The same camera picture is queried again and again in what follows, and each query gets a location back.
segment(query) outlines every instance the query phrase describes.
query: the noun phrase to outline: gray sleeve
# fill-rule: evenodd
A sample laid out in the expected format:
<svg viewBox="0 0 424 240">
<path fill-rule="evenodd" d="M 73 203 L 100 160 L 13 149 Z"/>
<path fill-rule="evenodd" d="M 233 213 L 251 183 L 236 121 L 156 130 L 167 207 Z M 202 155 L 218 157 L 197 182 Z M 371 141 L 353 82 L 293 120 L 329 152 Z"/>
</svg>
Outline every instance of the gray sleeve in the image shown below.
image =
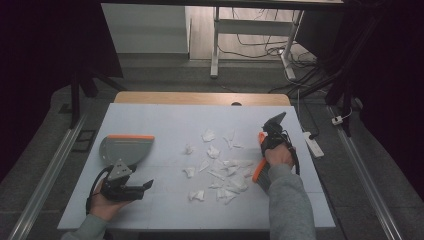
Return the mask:
<svg viewBox="0 0 424 240">
<path fill-rule="evenodd" d="M 103 219 L 89 214 L 77 231 L 63 234 L 61 240 L 102 240 L 106 225 Z"/>
<path fill-rule="evenodd" d="M 271 167 L 268 174 L 271 240 L 315 239 L 312 206 L 302 179 L 287 164 Z"/>
</svg>

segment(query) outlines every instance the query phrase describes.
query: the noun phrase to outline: hand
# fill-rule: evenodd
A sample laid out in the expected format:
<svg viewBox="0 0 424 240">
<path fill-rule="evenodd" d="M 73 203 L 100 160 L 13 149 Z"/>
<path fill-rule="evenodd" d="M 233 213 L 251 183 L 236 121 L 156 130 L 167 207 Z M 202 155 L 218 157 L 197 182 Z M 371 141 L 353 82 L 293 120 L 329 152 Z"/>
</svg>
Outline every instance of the hand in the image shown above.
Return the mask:
<svg viewBox="0 0 424 240">
<path fill-rule="evenodd" d="M 293 168 L 294 161 L 291 153 L 285 144 L 280 144 L 274 149 L 265 150 L 265 158 L 271 166 L 287 164 Z"/>
<path fill-rule="evenodd" d="M 94 194 L 91 198 L 90 214 L 109 222 L 119 212 L 119 210 L 122 207 L 128 205 L 132 201 L 113 202 L 113 201 L 107 200 L 100 193 L 102 184 L 103 184 L 103 180 L 99 182 L 99 184 L 96 187 L 96 190 L 94 190 Z"/>
</svg>

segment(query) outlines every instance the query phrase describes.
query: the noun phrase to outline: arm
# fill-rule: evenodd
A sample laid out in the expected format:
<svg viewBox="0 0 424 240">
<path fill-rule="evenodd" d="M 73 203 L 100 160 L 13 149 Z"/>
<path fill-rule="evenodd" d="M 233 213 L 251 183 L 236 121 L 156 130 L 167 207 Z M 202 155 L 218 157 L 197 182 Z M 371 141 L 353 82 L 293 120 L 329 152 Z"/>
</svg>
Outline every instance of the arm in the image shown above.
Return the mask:
<svg viewBox="0 0 424 240">
<path fill-rule="evenodd" d="M 311 202 L 302 179 L 291 173 L 293 159 L 287 147 L 268 149 L 265 157 L 271 165 L 268 172 L 271 240 L 315 239 Z"/>
<path fill-rule="evenodd" d="M 101 193 L 103 181 L 97 185 L 96 192 L 91 200 L 90 214 L 75 232 L 67 232 L 62 240 L 101 240 L 106 231 L 106 226 L 118 211 L 130 202 L 112 202 L 107 200 Z"/>
</svg>

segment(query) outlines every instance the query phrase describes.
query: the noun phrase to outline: floor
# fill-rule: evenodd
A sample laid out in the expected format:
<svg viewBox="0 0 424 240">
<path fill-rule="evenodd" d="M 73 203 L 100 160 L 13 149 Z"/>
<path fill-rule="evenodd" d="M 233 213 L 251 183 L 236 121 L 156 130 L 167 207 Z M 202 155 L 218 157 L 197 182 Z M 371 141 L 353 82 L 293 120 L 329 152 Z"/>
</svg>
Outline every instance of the floor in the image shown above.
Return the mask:
<svg viewBox="0 0 424 240">
<path fill-rule="evenodd" d="M 210 14 L 211 9 L 196 10 Z M 207 43 L 206 39 L 197 44 L 195 29 L 208 27 L 192 26 L 191 58 L 138 58 L 120 57 L 124 79 L 116 79 L 130 90 L 142 91 L 196 91 L 196 92 L 251 92 L 266 93 L 276 87 L 282 87 L 274 93 L 287 93 L 293 87 L 284 78 L 281 62 L 275 57 L 265 61 L 240 61 L 239 56 L 220 55 L 220 76 L 217 80 L 209 78 L 209 47 L 198 47 Z M 263 38 L 255 39 L 263 43 Z M 261 54 L 261 49 L 236 47 L 238 40 L 222 40 L 222 47 L 242 54 Z M 307 69 L 295 69 L 299 76 Z M 96 80 L 99 94 L 93 99 L 81 96 L 83 107 L 88 115 L 81 131 L 95 136 L 99 129 L 108 104 L 113 102 L 117 91 Z M 342 144 L 338 128 L 330 123 L 331 111 L 338 112 L 337 106 L 327 106 L 323 101 L 325 91 L 316 92 L 304 100 L 297 101 L 296 92 L 291 102 L 299 114 L 304 128 L 319 133 L 317 142 L 325 152 L 325 157 L 314 159 L 321 184 L 326 191 L 336 228 L 317 229 L 318 239 L 388 239 L 381 223 L 358 177 L 352 160 Z M 33 190 L 55 155 L 63 136 L 70 124 L 69 87 L 57 91 L 51 101 L 51 109 L 39 131 L 28 145 L 21 158 L 0 185 L 0 239 L 6 239 L 21 216 Z M 359 119 L 360 109 L 355 107 L 351 116 L 352 140 L 356 144 L 375 185 L 386 203 L 394 221 L 404 239 L 424 239 L 424 204 L 409 185 L 397 165 L 387 152 L 366 130 Z M 73 192 L 79 174 L 90 151 L 90 141 L 84 140 L 84 134 L 72 145 L 72 151 L 59 172 L 40 214 L 29 231 L 27 239 L 59 239 L 63 232 L 56 230 L 68 199 Z M 114 231 L 116 239 L 264 239 L 263 233 L 237 235 L 187 235 L 186 233 L 153 234 Z"/>
</svg>

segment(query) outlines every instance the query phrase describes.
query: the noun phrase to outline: person's hand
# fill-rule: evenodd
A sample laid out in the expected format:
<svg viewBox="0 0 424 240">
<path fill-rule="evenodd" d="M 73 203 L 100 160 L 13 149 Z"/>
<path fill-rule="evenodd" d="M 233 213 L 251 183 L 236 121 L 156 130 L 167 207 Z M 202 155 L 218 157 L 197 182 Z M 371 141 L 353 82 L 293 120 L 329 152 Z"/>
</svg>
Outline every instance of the person's hand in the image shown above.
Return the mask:
<svg viewBox="0 0 424 240">
<path fill-rule="evenodd" d="M 291 153 L 285 144 L 280 144 L 274 149 L 265 150 L 265 158 L 271 166 L 287 164 L 293 168 L 294 161 Z"/>
<path fill-rule="evenodd" d="M 90 214 L 97 216 L 107 222 L 112 220 L 112 218 L 118 213 L 118 211 L 131 203 L 132 201 L 126 202 L 113 202 L 107 200 L 101 193 L 100 189 L 102 187 L 103 180 L 99 182 L 94 190 L 94 194 L 91 198 L 91 209 Z"/>
</svg>

